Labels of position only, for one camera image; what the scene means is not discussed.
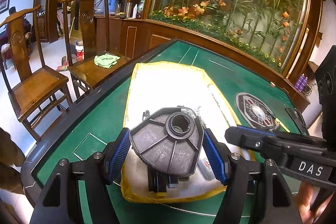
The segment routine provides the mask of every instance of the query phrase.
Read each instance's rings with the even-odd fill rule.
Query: green cloth
[[[117,60],[120,59],[119,56],[115,56],[112,54],[104,54],[101,56],[95,56],[94,64],[96,66],[100,66],[106,69],[110,69],[113,65],[117,63]]]

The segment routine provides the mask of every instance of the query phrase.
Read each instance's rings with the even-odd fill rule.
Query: brown fabric
[[[11,140],[9,133],[0,128],[0,188],[23,194],[20,173],[10,165],[21,166],[25,155]]]

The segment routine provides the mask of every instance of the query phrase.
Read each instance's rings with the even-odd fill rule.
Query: bolt
[[[267,159],[266,160],[266,163],[269,165],[269,166],[273,166],[275,164],[274,160],[272,159]]]
[[[102,156],[103,156],[102,152],[95,152],[93,154],[93,158],[95,158],[96,160],[99,160]]]
[[[60,165],[60,166],[64,166],[64,165],[66,165],[68,163],[68,160],[67,159],[61,159],[59,162],[58,162],[58,164]]]
[[[231,154],[231,158],[233,158],[234,160],[239,160],[240,159],[240,155],[238,153],[232,153]]]

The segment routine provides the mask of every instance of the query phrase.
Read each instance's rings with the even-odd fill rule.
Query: broom
[[[69,32],[69,40],[70,40],[70,36],[71,36],[71,32],[72,32],[72,29],[74,27],[74,22],[75,22],[75,17],[73,17],[73,20],[72,20],[72,24],[71,24],[71,28],[70,28],[70,32]],[[62,60],[65,58],[65,62],[62,63],[62,66],[59,66],[57,67],[56,71],[67,71],[68,70],[68,55],[66,54],[65,56],[62,57]]]

